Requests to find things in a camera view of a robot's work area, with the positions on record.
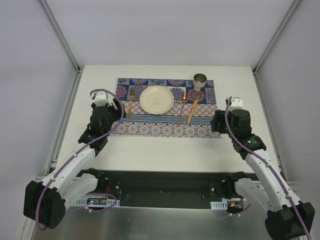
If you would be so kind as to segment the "gold fork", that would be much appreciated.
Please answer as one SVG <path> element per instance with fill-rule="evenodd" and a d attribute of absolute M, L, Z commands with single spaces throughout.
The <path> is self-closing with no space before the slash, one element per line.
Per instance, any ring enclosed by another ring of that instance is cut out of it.
<path fill-rule="evenodd" d="M 135 97 L 136 97 L 136 91 L 135 91 L 135 88 L 132 87 L 130 89 L 130 104 L 129 104 L 129 109 L 128 109 L 128 113 L 127 113 L 128 119 L 130 119 L 132 117 L 132 103 L 133 103 Z"/>

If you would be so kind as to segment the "copper spoon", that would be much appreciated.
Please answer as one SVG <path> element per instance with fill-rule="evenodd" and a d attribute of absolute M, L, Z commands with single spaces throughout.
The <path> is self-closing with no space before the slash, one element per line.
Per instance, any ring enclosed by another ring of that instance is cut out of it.
<path fill-rule="evenodd" d="M 177 126 L 178 127 L 181 124 L 181 119 L 182 119 L 182 115 L 183 115 L 183 112 L 184 112 L 184 107 L 185 107 L 185 104 L 188 101 L 189 101 L 189 95 L 187 93 L 185 93 L 181 98 L 182 106 L 181 106 L 181 110 L 180 110 L 180 114 L 179 114 L 179 119 L 178 119 L 178 122 L 177 122 Z"/>

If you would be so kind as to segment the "metal cup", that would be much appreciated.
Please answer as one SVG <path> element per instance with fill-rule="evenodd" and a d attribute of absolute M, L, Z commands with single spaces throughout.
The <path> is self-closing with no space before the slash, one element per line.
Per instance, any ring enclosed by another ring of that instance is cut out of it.
<path fill-rule="evenodd" d="M 203 73 L 197 73 L 193 76 L 193 89 L 197 92 L 205 86 L 207 77 Z"/>

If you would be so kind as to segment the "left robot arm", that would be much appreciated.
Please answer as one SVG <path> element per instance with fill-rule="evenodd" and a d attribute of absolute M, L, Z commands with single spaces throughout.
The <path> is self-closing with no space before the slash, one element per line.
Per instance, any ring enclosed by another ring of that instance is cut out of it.
<path fill-rule="evenodd" d="M 117 98 L 98 106 L 92 103 L 92 115 L 73 152 L 64 163 L 41 181 L 32 180 L 25 188 L 23 215 L 39 226 L 54 229 L 66 211 L 82 196 L 106 189 L 106 175 L 100 170 L 83 167 L 94 160 L 108 142 L 113 124 L 126 116 Z"/>

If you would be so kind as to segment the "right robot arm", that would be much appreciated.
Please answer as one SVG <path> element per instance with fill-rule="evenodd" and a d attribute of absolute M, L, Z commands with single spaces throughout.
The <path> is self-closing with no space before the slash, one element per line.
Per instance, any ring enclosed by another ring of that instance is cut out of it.
<path fill-rule="evenodd" d="M 227 134 L 234 150 L 251 167 L 263 188 L 259 188 L 242 171 L 229 174 L 216 187 L 217 195 L 231 199 L 245 198 L 265 218 L 264 224 L 273 240 L 290 240 L 301 236 L 311 239 L 310 230 L 315 209 L 310 202 L 302 202 L 273 165 L 267 147 L 252 133 L 249 111 L 216 110 L 211 130 Z"/>

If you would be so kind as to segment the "cream plate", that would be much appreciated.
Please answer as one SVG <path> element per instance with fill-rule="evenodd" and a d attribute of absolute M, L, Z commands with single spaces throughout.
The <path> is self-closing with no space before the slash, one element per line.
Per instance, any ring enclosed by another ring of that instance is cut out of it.
<path fill-rule="evenodd" d="M 149 86 L 140 94 L 139 104 L 146 113 L 161 115 L 171 109 L 174 104 L 174 96 L 164 86 Z"/>

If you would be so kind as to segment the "gold knife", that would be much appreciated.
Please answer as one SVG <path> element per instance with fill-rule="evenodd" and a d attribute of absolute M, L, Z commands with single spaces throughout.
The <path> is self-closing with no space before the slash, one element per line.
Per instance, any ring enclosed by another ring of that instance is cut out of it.
<path fill-rule="evenodd" d="M 200 95 L 198 95 L 198 96 L 195 98 L 195 100 L 194 100 L 194 102 L 193 102 L 193 104 L 192 104 L 192 107 L 191 107 L 191 110 L 190 110 L 190 113 L 189 113 L 189 116 L 188 116 L 188 119 L 187 119 L 187 123 L 186 123 L 187 125 L 189 125 L 189 124 L 191 123 L 191 121 L 192 121 L 192 117 L 193 117 L 193 114 L 194 114 L 194 112 L 195 112 L 195 110 L 196 110 L 196 107 L 197 107 L 199 98 L 200 98 Z"/>

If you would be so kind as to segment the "patterned cloth placemat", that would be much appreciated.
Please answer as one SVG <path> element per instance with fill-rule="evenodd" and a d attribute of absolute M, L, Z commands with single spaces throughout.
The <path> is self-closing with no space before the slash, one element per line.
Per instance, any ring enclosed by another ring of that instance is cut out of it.
<path fill-rule="evenodd" d="M 150 86 L 168 88 L 174 103 L 169 111 L 160 115 L 145 112 L 139 103 L 143 90 Z M 135 88 L 135 99 L 132 103 L 131 118 L 124 118 L 119 127 L 112 133 L 114 136 L 130 137 L 169 137 L 169 138 L 219 138 L 220 134 L 212 132 L 211 120 L 217 110 L 215 85 L 208 80 L 200 92 L 196 92 L 191 79 L 152 79 L 152 78 L 119 78 L 116 95 L 122 101 L 125 111 L 129 111 L 130 91 Z M 187 93 L 189 100 L 184 106 L 180 126 L 177 126 L 182 107 L 182 96 Z M 200 95 L 190 124 L 187 120 L 196 97 Z"/>

